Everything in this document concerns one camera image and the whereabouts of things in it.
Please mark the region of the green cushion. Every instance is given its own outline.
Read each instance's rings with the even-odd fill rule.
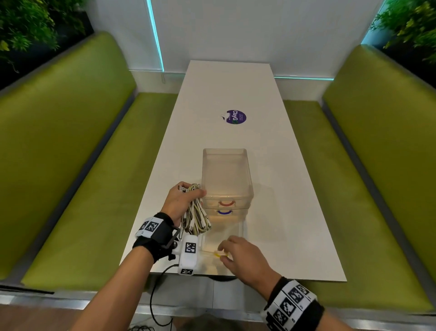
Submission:
[[[324,99],[436,280],[436,90],[358,46]]]
[[[138,95],[22,280],[24,285],[98,290],[112,276],[176,98]]]
[[[0,279],[35,239],[134,88],[115,40],[101,33],[0,97]]]
[[[317,102],[284,101],[346,283],[303,282],[330,307],[433,307]]]

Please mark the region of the hand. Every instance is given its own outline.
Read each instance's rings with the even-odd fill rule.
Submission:
[[[172,189],[170,189],[161,210],[162,213],[165,213],[169,217],[171,217],[176,227],[180,226],[181,217],[188,210],[191,201],[195,199],[200,199],[206,195],[205,190],[193,190],[190,192],[182,193],[181,191],[179,191],[179,186],[189,188],[191,184],[180,182]]]
[[[268,301],[281,275],[271,269],[260,249],[244,238],[230,236],[220,243],[218,250],[232,255],[233,260],[220,257],[226,268]]]

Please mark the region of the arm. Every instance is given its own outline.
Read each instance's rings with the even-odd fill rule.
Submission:
[[[180,226],[180,218],[191,201],[206,194],[204,190],[182,193],[178,186],[188,188],[191,185],[180,182],[174,186],[161,210],[177,227]],[[138,246],[132,249],[115,275],[83,310],[71,331],[127,330],[155,259],[145,247]]]
[[[224,240],[219,245],[218,250],[224,250],[232,255],[232,259],[229,259],[227,256],[221,256],[220,260],[244,284],[255,289],[268,302],[267,307],[269,307],[287,281],[279,273],[271,269],[260,249],[244,238],[230,236],[228,240]],[[316,302],[312,303],[304,311],[303,315],[311,314],[313,310],[322,314],[320,315],[322,317],[317,327],[313,327],[313,329],[316,327],[316,331],[352,330],[339,319],[323,311],[323,308]],[[307,329],[307,325],[302,325],[302,323],[305,323],[303,315],[301,315],[301,318],[295,324],[295,329]]]

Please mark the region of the green foliage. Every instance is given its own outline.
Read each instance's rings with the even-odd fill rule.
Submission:
[[[77,12],[86,0],[0,0],[0,60],[11,49],[26,51],[35,41],[58,48],[53,17],[85,33]]]
[[[436,0],[387,0],[388,8],[377,14],[371,30],[389,29],[393,38],[385,45],[399,42],[421,48],[430,63],[436,63]]]

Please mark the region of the blue handle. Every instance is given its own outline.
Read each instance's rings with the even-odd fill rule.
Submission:
[[[218,210],[218,214],[221,214],[221,215],[229,215],[231,212],[232,212],[232,210],[229,210],[226,212]]]

